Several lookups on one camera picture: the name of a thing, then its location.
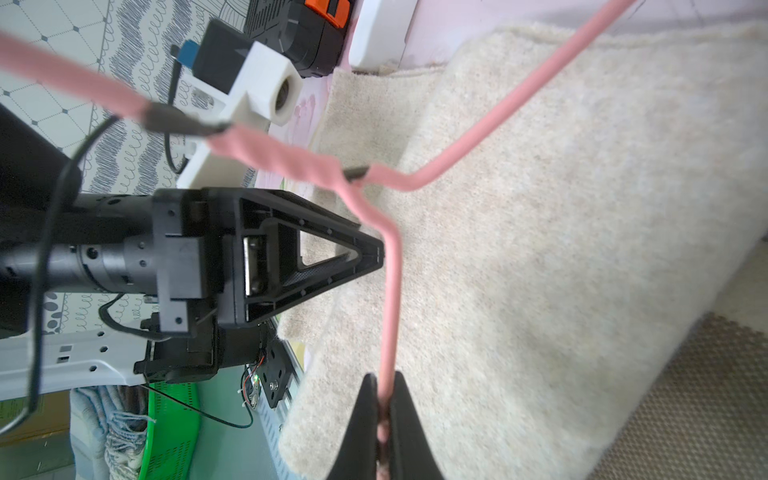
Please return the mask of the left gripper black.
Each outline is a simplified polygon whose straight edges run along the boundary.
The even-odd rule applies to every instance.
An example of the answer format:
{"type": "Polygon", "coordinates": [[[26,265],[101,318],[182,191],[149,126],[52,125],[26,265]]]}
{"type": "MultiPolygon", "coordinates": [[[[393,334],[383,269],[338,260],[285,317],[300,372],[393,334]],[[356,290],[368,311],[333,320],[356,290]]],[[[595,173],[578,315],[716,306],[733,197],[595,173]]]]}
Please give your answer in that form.
{"type": "Polygon", "coordinates": [[[226,327],[255,327],[384,263],[381,240],[283,190],[82,194],[74,218],[77,285],[159,307],[111,328],[107,359],[91,365],[103,383],[209,380],[240,362],[226,327]]]}

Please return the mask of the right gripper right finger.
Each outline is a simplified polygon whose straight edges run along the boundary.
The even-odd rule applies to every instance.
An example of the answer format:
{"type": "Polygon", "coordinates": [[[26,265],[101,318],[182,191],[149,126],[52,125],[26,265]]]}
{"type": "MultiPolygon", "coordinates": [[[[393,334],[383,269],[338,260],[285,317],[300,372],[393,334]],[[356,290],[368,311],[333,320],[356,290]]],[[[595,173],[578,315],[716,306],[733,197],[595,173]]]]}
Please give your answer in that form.
{"type": "Polygon", "coordinates": [[[394,480],[443,480],[404,375],[395,372],[389,404],[389,470],[394,480]]]}

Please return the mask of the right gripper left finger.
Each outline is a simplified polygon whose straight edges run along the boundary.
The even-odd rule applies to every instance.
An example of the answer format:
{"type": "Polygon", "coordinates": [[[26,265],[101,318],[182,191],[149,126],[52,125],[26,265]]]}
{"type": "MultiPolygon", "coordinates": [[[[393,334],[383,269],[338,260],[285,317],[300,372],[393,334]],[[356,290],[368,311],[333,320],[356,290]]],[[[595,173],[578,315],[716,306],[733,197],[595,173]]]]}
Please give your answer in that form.
{"type": "Polygon", "coordinates": [[[377,478],[379,403],[376,376],[363,377],[358,395],[327,480],[377,478]]]}

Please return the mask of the beige fuzzy scarf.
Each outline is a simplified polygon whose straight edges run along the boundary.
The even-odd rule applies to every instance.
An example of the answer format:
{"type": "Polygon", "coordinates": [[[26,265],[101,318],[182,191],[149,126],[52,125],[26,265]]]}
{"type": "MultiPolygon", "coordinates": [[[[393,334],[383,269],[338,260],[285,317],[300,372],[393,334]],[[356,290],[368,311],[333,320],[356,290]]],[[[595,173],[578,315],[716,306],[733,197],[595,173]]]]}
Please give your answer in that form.
{"type": "MultiPolygon", "coordinates": [[[[415,172],[572,32],[337,70],[315,136],[415,172]]],[[[437,181],[366,189],[404,243],[397,369],[447,479],[585,479],[767,233],[767,21],[605,36],[437,181]]],[[[380,358],[384,272],[281,315],[311,355],[279,449],[323,479],[380,358]]]]}

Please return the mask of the brown plaid scarf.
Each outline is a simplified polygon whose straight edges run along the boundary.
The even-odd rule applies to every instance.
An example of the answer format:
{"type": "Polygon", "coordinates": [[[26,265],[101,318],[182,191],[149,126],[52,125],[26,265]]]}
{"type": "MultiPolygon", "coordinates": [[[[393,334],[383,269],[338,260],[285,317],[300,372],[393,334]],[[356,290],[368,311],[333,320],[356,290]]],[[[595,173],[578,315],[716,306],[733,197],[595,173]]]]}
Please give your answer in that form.
{"type": "Polygon", "coordinates": [[[594,479],[767,476],[767,243],[692,329],[594,479]]]}

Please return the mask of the pink wire hanger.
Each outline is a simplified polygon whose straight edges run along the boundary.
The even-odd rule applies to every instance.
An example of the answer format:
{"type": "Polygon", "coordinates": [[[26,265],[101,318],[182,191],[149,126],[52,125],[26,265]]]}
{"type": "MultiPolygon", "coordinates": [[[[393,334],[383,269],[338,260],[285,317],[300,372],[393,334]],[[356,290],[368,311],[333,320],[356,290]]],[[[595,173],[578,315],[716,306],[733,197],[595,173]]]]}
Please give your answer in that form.
{"type": "Polygon", "coordinates": [[[363,224],[382,235],[386,287],[380,366],[379,373],[375,375],[379,403],[376,479],[391,479],[389,404],[397,371],[395,360],[401,308],[403,242],[396,224],[368,202],[362,193],[363,187],[373,184],[411,192],[437,180],[525,105],[630,5],[628,1],[607,2],[497,106],[412,174],[404,174],[379,164],[373,164],[367,169],[345,170],[334,157],[287,146],[251,127],[238,124],[207,125],[170,106],[149,101],[120,81],[8,34],[1,36],[1,67],[19,76],[50,84],[76,97],[91,100],[122,118],[141,123],[149,131],[202,137],[217,155],[333,191],[363,224]]]}

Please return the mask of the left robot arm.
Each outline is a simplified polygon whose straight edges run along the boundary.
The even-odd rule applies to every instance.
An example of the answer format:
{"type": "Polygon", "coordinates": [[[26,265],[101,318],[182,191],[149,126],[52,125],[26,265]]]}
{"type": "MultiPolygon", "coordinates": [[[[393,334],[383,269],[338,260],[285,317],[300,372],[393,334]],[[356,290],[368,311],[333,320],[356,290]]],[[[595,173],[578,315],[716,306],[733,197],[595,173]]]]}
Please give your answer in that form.
{"type": "Polygon", "coordinates": [[[295,194],[246,188],[80,191],[77,164],[1,113],[1,396],[193,383],[264,362],[285,388],[274,318],[378,270],[380,240],[295,194]],[[51,293],[104,294],[102,327],[48,340],[51,293]],[[148,318],[111,304],[140,295],[148,318]]]}

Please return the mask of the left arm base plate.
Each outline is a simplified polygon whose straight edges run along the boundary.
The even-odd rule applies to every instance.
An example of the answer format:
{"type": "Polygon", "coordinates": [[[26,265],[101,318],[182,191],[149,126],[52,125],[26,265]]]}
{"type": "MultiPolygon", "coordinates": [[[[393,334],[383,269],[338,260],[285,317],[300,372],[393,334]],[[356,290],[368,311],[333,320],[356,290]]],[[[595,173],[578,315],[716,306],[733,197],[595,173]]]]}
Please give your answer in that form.
{"type": "Polygon", "coordinates": [[[271,409],[275,409],[284,399],[294,373],[289,346],[285,341],[274,337],[267,343],[264,355],[255,367],[255,375],[271,409]]]}

